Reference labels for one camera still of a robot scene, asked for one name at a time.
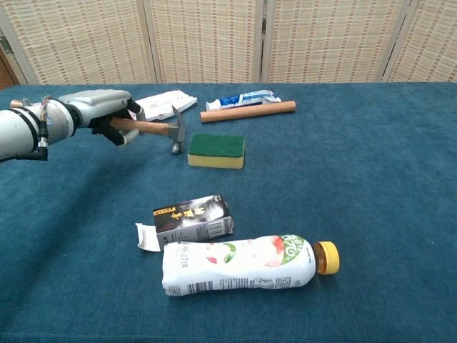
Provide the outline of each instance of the teal tablecloth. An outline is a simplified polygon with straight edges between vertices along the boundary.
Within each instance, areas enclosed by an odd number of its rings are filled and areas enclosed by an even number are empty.
[[[88,129],[49,161],[0,166],[0,342],[453,342],[457,337],[457,84],[15,86],[38,101],[113,87],[199,98],[192,134],[246,139],[242,170],[189,167],[169,139],[115,147]],[[272,89],[295,114],[201,124],[206,101]],[[300,289],[170,298],[151,210],[222,194],[227,239],[334,241],[340,272]]]

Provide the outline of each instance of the robotic arm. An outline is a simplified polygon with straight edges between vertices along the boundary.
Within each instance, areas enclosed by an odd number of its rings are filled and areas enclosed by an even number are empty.
[[[99,89],[52,99],[41,103],[20,104],[0,111],[0,162],[9,159],[47,160],[47,147],[74,135],[76,129],[88,127],[93,134],[102,134],[115,145],[128,144],[139,132],[172,138],[172,153],[181,152],[185,126],[174,108],[178,122],[148,123],[144,110],[130,93]],[[129,110],[136,114],[131,119]]]

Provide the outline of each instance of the yellow sponge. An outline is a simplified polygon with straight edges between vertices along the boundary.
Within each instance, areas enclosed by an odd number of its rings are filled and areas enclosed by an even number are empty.
[[[194,134],[187,151],[189,166],[241,169],[244,138],[215,134]]]

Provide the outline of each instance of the toothpaste tube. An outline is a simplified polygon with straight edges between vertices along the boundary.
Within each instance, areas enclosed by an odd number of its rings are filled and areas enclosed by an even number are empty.
[[[228,96],[226,98],[216,99],[213,102],[207,102],[206,110],[213,111],[214,109],[229,109],[231,107],[271,104],[274,102],[281,102],[281,99],[275,97],[272,91],[253,91],[251,93]]]
[[[334,274],[339,255],[331,242],[313,247],[294,234],[224,243],[167,244],[162,286],[171,296],[237,288],[300,287],[315,274]]]

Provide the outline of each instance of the wooden stick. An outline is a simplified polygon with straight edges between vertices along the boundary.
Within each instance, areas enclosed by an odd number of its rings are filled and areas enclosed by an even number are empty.
[[[160,134],[162,136],[169,135],[169,126],[168,124],[163,123],[150,123],[147,121],[136,121],[132,119],[114,117],[110,124],[113,128],[118,130],[130,131],[138,129],[140,132],[145,132],[147,134]]]
[[[253,105],[236,107],[232,109],[218,109],[215,111],[200,112],[202,123],[210,121],[222,121],[230,119],[250,118],[252,116],[265,116],[268,114],[278,114],[294,112],[296,103],[294,101],[277,102],[275,104]]]

